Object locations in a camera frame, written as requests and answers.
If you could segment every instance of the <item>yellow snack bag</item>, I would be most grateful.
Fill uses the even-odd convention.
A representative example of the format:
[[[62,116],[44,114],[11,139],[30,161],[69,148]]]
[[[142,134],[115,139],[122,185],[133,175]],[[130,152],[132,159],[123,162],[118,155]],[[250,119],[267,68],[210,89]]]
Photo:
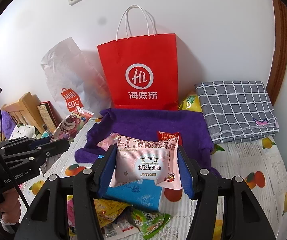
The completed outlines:
[[[123,210],[130,206],[127,203],[107,199],[94,199],[94,206],[98,216],[100,227],[113,222]]]
[[[202,113],[202,108],[196,92],[190,92],[182,101],[181,105],[178,107],[178,110],[188,110]]]

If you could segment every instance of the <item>human hand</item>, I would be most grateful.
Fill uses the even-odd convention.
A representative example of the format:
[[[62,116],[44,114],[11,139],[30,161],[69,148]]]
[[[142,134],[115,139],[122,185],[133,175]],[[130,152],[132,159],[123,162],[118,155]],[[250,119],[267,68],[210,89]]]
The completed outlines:
[[[18,199],[19,195],[17,191],[12,188],[2,194],[5,199],[5,201],[0,203],[0,212],[3,212],[2,220],[5,223],[17,223],[21,215],[21,204]]]

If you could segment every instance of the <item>plaid cloth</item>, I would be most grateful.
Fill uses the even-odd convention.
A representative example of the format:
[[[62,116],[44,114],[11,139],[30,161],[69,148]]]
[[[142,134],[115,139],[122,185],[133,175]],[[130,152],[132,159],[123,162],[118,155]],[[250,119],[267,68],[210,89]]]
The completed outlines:
[[[252,141],[279,131],[261,81],[217,81],[195,85],[214,143]]]

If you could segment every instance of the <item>white plastic bag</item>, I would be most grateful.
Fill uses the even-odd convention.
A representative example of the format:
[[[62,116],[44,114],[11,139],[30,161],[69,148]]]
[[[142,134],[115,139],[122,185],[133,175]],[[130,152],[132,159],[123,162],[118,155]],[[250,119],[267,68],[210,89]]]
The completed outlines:
[[[106,81],[71,37],[49,50],[41,67],[51,95],[66,114],[79,106],[100,117],[99,112],[110,107]]]

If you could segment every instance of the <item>wooden bed headboard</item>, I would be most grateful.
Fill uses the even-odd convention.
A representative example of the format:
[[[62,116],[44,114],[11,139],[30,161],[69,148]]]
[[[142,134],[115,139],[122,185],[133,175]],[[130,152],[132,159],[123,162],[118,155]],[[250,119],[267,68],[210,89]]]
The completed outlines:
[[[8,112],[16,123],[35,126],[41,134],[45,131],[42,127],[44,121],[38,111],[37,102],[30,92],[24,94],[15,103],[2,106],[1,109]]]

